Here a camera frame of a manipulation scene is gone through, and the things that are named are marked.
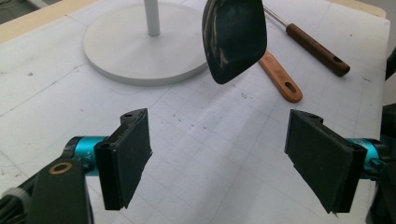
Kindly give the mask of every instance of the brown wooden handle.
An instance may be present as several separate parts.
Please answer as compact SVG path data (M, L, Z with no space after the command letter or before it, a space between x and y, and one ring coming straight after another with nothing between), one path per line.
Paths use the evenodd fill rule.
M286 33L288 33L291 38L297 41L303 48L308 50L308 52L314 55L324 65L332 69L332 71L337 76L342 77L349 72L349 65L344 63L328 49L320 45L314 38L312 38L295 24L289 24L286 27Z
M259 64L287 101L297 103L303 99L303 93L274 55L265 51L264 55L259 59Z

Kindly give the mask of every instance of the round white base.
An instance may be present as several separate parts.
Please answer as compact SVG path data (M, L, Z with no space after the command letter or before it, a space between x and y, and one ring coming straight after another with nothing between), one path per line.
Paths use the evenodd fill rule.
M199 74L206 65L202 13L159 3L161 34L148 35L143 4L108 12L87 30L83 48L103 76L136 86L161 86Z

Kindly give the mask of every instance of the wooden handle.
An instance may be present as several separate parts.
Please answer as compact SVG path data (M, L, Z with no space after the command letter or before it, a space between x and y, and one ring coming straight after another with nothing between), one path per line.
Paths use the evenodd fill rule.
M287 101L298 103L303 99L303 93L274 55L265 51L264 55L259 59L259 64Z
M331 53L328 49L321 46L314 38L304 32L295 24L291 23L286 27L286 33L297 41L303 48L308 50L314 57L320 60L324 65L332 69L339 77L349 72L350 67L341 59Z

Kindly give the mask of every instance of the metal shaft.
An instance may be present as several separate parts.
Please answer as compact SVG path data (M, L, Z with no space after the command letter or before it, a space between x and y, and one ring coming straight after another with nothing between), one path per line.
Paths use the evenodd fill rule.
M274 18L276 21L279 21L283 26L288 27L288 23L282 20L282 18L278 17L273 11L271 11L268 7L263 6L264 11L268 13L272 18Z

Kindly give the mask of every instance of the black plastic utensil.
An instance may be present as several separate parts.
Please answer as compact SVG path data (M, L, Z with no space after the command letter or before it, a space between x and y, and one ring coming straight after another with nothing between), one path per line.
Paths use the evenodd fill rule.
M267 47L262 0L208 0L202 30L206 60L219 84L247 70Z

